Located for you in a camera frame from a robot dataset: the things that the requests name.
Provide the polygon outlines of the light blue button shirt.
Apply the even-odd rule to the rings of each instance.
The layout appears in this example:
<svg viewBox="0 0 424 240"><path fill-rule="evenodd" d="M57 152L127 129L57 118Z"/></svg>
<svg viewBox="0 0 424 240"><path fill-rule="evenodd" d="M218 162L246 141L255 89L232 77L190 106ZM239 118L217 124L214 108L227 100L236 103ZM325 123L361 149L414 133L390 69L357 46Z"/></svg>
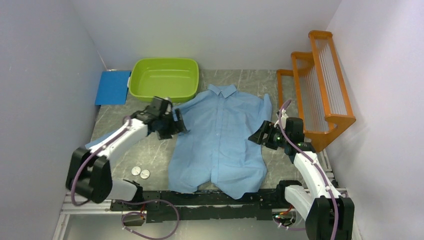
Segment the light blue button shirt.
<svg viewBox="0 0 424 240"><path fill-rule="evenodd" d="M169 190L188 194L209 182L233 199L257 192L267 168L261 147L249 137L271 119L270 96L210 84L177 109L188 131L176 139Z"/></svg>

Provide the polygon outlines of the green plastic basin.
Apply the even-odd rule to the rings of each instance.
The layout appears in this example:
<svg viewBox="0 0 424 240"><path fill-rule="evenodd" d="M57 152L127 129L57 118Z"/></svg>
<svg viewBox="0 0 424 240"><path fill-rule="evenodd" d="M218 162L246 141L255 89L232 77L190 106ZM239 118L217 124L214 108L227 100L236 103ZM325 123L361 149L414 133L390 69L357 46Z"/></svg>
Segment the green plastic basin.
<svg viewBox="0 0 424 240"><path fill-rule="evenodd" d="M143 102L169 97L174 103L185 103L197 94L199 77L199 65L193 59L151 57L134 65L127 87L133 97Z"/></svg>

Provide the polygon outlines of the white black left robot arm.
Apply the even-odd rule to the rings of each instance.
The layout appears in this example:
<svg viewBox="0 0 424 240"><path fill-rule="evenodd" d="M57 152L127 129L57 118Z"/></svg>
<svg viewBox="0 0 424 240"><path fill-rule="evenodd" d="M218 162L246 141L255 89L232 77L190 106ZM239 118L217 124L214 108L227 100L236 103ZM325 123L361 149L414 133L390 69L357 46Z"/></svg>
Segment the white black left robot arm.
<svg viewBox="0 0 424 240"><path fill-rule="evenodd" d="M116 200L130 210L139 209L145 203L143 187L135 181L113 179L112 162L152 133L166 140L187 132L181 110L167 98L153 97L143 110L125 116L122 126L108 137L72 153L65 182L71 203L79 207Z"/></svg>

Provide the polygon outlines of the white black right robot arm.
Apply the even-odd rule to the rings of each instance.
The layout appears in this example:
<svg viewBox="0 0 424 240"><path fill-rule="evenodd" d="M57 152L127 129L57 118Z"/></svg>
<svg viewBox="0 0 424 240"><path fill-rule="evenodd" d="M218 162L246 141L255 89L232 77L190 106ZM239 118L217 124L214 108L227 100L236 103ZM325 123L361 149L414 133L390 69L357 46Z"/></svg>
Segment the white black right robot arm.
<svg viewBox="0 0 424 240"><path fill-rule="evenodd" d="M320 165L317 152L305 141L304 122L288 117L284 128L265 120L248 140L277 150L286 156L301 173L306 188L295 181L283 180L275 193L275 202L282 208L289 205L305 221L305 232L310 240L350 240L353 236L355 205L334 187Z"/></svg>

